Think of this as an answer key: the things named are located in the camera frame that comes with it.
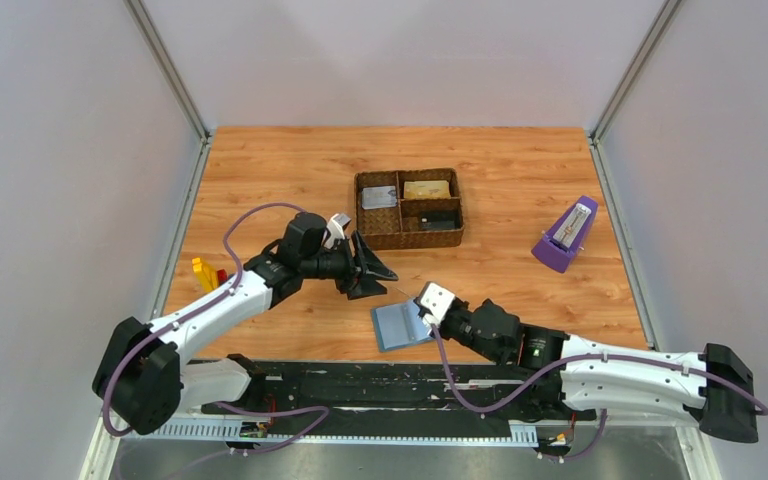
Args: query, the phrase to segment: wicker basket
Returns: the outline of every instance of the wicker basket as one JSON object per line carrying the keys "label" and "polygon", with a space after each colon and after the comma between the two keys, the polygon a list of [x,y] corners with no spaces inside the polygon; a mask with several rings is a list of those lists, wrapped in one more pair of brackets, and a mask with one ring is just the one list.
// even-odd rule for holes
{"label": "wicker basket", "polygon": [[[405,200],[405,182],[417,180],[448,181],[452,198]],[[395,185],[398,190],[398,203],[395,207],[363,209],[361,191],[364,188],[390,185]],[[375,250],[456,247],[463,239],[464,219],[460,188],[455,170],[451,168],[358,173],[355,175],[355,208],[357,229]],[[421,230],[419,215],[431,210],[457,211],[459,227],[455,230]]]}

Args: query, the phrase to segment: white backdrop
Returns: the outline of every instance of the white backdrop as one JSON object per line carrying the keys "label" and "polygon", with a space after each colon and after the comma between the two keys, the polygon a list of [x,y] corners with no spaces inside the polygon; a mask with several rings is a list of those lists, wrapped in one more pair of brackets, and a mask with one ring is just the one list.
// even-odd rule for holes
{"label": "white backdrop", "polygon": [[146,0],[210,128],[592,128],[662,0]]}
{"label": "white backdrop", "polygon": [[74,479],[197,155],[122,1],[0,0],[0,479]]}
{"label": "white backdrop", "polygon": [[[605,149],[661,347],[732,346],[768,402],[768,2],[685,2]],[[727,480],[768,478],[758,424]]]}

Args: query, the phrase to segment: yellow object in basket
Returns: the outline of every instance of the yellow object in basket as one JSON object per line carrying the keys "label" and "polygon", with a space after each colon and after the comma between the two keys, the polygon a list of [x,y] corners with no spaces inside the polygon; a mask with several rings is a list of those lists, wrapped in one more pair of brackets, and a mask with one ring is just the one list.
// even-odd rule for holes
{"label": "yellow object in basket", "polygon": [[405,182],[405,199],[418,198],[452,198],[449,193],[449,182],[446,180],[423,180]]}

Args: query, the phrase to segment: wooden table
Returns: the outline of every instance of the wooden table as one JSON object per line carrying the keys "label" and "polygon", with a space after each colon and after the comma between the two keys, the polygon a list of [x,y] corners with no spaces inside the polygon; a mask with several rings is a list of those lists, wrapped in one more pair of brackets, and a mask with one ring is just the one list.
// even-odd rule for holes
{"label": "wooden table", "polygon": [[[220,128],[184,240],[166,311],[203,294],[192,272],[202,257],[233,269],[222,235],[246,210],[284,201],[329,217],[354,216],[352,179],[373,170],[454,167],[466,232],[456,248],[380,251],[400,277],[388,287],[416,294],[435,281],[478,305],[491,298],[525,323],[595,341],[645,348],[584,132],[578,128]],[[532,257],[541,232],[580,195],[599,201],[586,250],[566,274]],[[279,238],[295,212],[272,208],[243,222],[232,246],[245,259]],[[250,358],[437,362],[433,343],[380,353],[370,310],[403,302],[349,302],[334,282],[308,280],[275,309],[249,319],[202,355]],[[481,357],[448,342],[453,361]]]}

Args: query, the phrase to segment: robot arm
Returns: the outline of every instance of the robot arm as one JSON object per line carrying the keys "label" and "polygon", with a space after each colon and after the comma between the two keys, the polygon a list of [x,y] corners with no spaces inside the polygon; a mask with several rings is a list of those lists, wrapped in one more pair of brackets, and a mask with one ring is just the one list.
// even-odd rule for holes
{"label": "robot arm", "polygon": [[470,311],[466,302],[435,283],[428,283],[415,302],[423,321],[429,328],[435,325],[441,338],[527,376],[562,359],[589,357],[538,381],[532,393],[537,399],[579,412],[623,409],[693,419],[714,437],[758,441],[755,407],[719,383],[691,374],[713,373],[751,395],[752,373],[726,346],[708,344],[704,353],[661,353],[605,345],[520,323],[489,299]]}
{"label": "robot arm", "polygon": [[349,242],[344,233],[347,225],[348,217],[343,214],[326,222],[318,215],[299,213],[287,225],[283,238],[245,263],[236,274],[241,276],[239,282],[235,275],[151,324],[133,317],[121,322],[96,372],[93,391],[103,398],[109,379],[131,349],[156,335],[125,366],[110,404],[137,433],[153,432],[176,411],[240,399],[256,366],[242,356],[191,364],[205,346],[299,291],[304,279],[333,279],[349,300],[386,293],[378,281],[398,280],[359,233],[354,232]]}

